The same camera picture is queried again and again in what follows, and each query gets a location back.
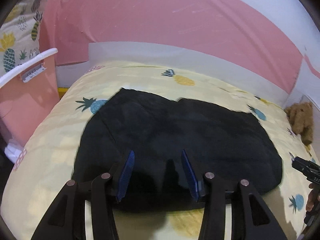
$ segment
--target pink and white wall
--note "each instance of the pink and white wall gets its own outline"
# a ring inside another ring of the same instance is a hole
[[[43,49],[59,50],[60,86],[128,60],[213,76],[281,106],[303,95],[320,106],[320,33],[298,0],[49,0],[40,35]]]

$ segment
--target blue gripper pad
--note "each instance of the blue gripper pad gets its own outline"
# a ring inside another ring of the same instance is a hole
[[[127,192],[133,166],[134,166],[134,152],[130,151],[127,157],[127,160],[124,164],[124,167],[122,169],[119,182],[118,182],[118,191],[116,194],[116,198],[118,202],[121,201],[121,199],[125,196],[125,193]]]
[[[190,189],[190,194],[194,198],[195,201],[198,201],[199,200],[199,188],[198,188],[198,182],[196,179],[196,174],[191,167],[191,164],[188,160],[188,157],[186,155],[185,150],[183,150],[182,154],[181,154],[181,163],[182,163],[183,171],[184,171],[186,178],[187,178],[187,182],[188,182],[189,189]]]

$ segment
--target teddy bear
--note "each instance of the teddy bear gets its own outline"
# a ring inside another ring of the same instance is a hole
[[[301,141],[304,145],[310,145],[313,141],[312,103],[293,104],[284,111],[288,116],[292,131],[301,135]]]

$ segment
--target human hand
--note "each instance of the human hand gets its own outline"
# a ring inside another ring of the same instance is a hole
[[[314,188],[314,184],[311,183],[311,184],[309,185],[309,188]],[[314,191],[311,190],[310,193],[309,193],[309,195],[308,195],[308,200],[307,200],[307,204],[306,204],[306,211],[311,211],[312,208],[313,208],[314,198],[315,198],[315,197],[313,196],[313,194],[314,194]]]

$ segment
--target bed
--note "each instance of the bed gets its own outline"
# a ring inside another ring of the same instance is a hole
[[[121,87],[151,92],[171,100],[194,98],[230,110],[252,112],[283,160],[283,179],[263,196],[289,240],[303,229],[310,189],[305,177],[291,167],[291,156],[318,159],[292,133],[285,112],[274,103],[199,73],[136,62],[93,66],[77,80],[25,145],[8,179],[1,215],[17,240],[29,240],[45,211],[73,172],[79,141],[96,105],[103,105]],[[79,108],[87,104],[85,110]],[[231,207],[226,207],[225,239],[231,237]],[[130,214],[114,210],[120,239],[197,239],[203,210]],[[86,236],[93,239],[90,204],[86,203]]]

